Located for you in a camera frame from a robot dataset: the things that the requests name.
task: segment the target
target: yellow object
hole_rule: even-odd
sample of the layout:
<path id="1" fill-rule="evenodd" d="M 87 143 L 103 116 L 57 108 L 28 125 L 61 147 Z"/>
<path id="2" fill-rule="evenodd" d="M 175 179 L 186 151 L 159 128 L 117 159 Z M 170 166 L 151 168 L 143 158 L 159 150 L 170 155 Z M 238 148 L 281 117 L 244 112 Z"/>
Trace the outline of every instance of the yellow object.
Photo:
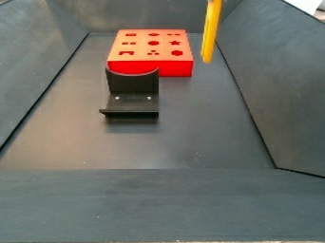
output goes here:
<path id="1" fill-rule="evenodd" d="M 204 63 L 210 63 L 212 60 L 212 49 L 215 45 L 214 41 L 215 41 L 216 31 L 218 31 L 220 7 L 222 7 L 222 0 L 208 0 L 203 42 L 202 42 L 202 49 L 200 49 L 200 56 L 203 58 Z"/>

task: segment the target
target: black bracket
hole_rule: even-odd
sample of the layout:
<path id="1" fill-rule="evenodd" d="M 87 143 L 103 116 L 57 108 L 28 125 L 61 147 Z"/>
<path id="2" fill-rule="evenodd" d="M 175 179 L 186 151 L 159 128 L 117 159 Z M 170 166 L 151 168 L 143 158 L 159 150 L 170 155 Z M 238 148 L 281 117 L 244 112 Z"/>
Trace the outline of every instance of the black bracket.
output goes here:
<path id="1" fill-rule="evenodd" d="M 105 69 L 111 95 L 107 108 L 99 112 L 112 115 L 159 116 L 159 69 L 143 74 L 121 74 Z"/>

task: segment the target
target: shape sorter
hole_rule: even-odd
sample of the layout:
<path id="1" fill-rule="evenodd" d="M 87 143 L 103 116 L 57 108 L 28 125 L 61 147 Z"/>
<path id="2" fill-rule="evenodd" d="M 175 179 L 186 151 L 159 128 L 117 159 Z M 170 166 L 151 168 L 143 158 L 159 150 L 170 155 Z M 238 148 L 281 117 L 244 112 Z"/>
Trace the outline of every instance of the shape sorter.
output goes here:
<path id="1" fill-rule="evenodd" d="M 121 29 L 107 60 L 108 69 L 140 74 L 159 68 L 160 77 L 188 77 L 192 55 L 183 29 Z"/>

